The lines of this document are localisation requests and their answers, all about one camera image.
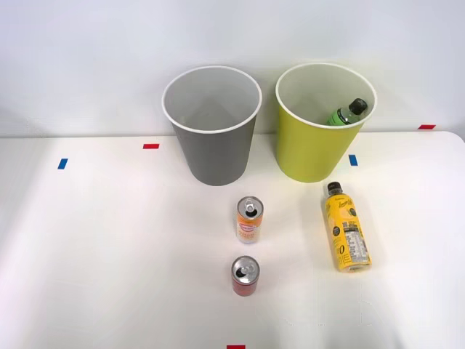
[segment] yellow plastic bottle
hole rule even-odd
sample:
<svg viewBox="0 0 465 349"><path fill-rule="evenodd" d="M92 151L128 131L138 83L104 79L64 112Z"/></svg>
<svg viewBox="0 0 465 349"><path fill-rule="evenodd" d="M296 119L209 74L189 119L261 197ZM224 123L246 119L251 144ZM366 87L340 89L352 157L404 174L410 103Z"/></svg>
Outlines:
<svg viewBox="0 0 465 349"><path fill-rule="evenodd" d="M350 196L342 193L339 182L328 184L326 219L339 271L353 273L369 268L371 258Z"/></svg>

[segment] blue tape marker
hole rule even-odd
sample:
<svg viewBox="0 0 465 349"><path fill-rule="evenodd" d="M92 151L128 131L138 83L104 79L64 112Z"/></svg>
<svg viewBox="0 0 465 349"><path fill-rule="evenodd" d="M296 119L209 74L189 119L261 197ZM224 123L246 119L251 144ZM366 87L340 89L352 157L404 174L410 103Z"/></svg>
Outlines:
<svg viewBox="0 0 465 349"><path fill-rule="evenodd" d="M65 169L68 159L61 159L58 169Z"/></svg>
<svg viewBox="0 0 465 349"><path fill-rule="evenodd" d="M349 155L350 166L358 166L355 155Z"/></svg>

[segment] green bottle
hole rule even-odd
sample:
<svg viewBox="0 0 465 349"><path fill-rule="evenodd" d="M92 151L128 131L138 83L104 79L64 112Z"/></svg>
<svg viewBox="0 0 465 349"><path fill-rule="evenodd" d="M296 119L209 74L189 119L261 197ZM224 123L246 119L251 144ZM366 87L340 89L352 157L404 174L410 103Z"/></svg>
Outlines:
<svg viewBox="0 0 465 349"><path fill-rule="evenodd" d="M326 122L329 126L344 126L354 124L360 121L360 114L363 113L368 105L361 98L355 98L349 107L339 108L331 115Z"/></svg>

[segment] white bin rim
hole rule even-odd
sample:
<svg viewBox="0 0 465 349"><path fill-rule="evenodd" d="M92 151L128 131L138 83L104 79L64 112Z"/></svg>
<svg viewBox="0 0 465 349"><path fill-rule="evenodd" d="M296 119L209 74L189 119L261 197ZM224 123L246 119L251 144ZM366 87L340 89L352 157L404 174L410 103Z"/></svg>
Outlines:
<svg viewBox="0 0 465 349"><path fill-rule="evenodd" d="M374 104L373 104L373 107L371 109L371 112L365 117L363 118L362 120L358 121L358 122L355 122L354 124L350 124L350 125L344 125L344 126L329 126L329 125L322 125L322 124L316 124L315 122L311 122L311 121L308 121L308 120L305 120L299 116L297 116L296 114L294 114L293 112L291 112L283 103L283 101L281 100L281 97L279 95L279 86L280 86L280 83L281 81L283 80L283 78L290 72L292 72L293 70L295 69L299 69L299 68L302 68L302 67L306 67L308 65L330 65L330 66L333 66L333 67L337 67L337 68L340 68L340 69L344 69L345 71L349 71L350 73L352 74L355 74L356 76L358 76L360 79L362 79L371 89L371 91L373 91L373 97L374 97ZM373 112L375 111L376 109L376 106L378 105L378 96L376 95L376 90L374 89L373 85L371 84L371 82L369 82L367 80L366 77L364 77L363 75L357 73L356 71L350 69L350 68L347 68L347 67L344 67L343 65L340 65L340 64L336 64L336 63L327 63L327 62L311 62L311 63L303 63L303 64L299 64L299 65L295 65L294 67L292 68L289 68L287 71L285 71L281 76L280 78L278 79L278 82L276 83L276 88L275 88L275 94L276 94L276 98L278 99L278 102L280 104L280 106L291 116L293 116L295 119L303 122L304 124L307 124L307 125L310 125L310 126L314 126L314 127L319 127L321 129L350 129L352 127L356 127L358 125L361 125L361 124L364 124L367 120L369 120L369 118L371 118L371 116L373 115Z"/></svg>
<svg viewBox="0 0 465 349"><path fill-rule="evenodd" d="M169 88L171 87L172 84L174 84L177 80L179 80L180 78L186 76L187 74L192 73L194 71L199 71L199 70L202 70L202 69L212 69L212 68L228 69L230 71L235 71L236 73L240 73L240 74L244 75L246 78L248 78L250 81L252 81L252 83L255 85L255 87L256 87L256 89L257 89L257 91L259 93L259 102L257 103L256 109L247 119L245 119L244 121L242 121L239 124L228 127L226 129L202 130L202 129L192 129L190 127L186 127L185 125L182 125L178 121L174 120L169 115L168 111L166 110L166 107L165 107L166 93L168 92L168 90L169 90ZM163 95L161 96L161 107L163 108L163 112L165 113L168 120L170 120L171 123L175 124L179 128L185 129L186 131L189 131L189 132L201 133L201 134L204 134L204 135L212 135L212 134L219 134L219 133L225 133L225 132L233 131L234 129L238 129L239 127L247 124L250 120L252 120L258 114L258 112L260 110L260 107L262 106L262 100L263 100L262 89L260 89L259 84L255 81L254 78L252 78L252 76L248 75L247 73L245 73L245 72L243 72L243 71L241 71L241 70L239 70L237 68L228 67L226 65L204 65L204 66L201 66L201 67L197 67L197 68L185 71L184 73L178 75L176 78L171 80L171 82L168 84L168 86L165 87L165 90L163 91Z"/></svg>

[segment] red can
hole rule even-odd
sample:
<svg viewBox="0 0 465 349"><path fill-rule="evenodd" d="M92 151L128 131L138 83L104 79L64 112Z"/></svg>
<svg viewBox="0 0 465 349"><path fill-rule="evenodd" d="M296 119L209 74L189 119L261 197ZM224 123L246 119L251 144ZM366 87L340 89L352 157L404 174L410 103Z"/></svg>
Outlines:
<svg viewBox="0 0 465 349"><path fill-rule="evenodd" d="M252 257L241 256L231 267L232 288L240 296L250 296L255 292L259 280L259 263Z"/></svg>

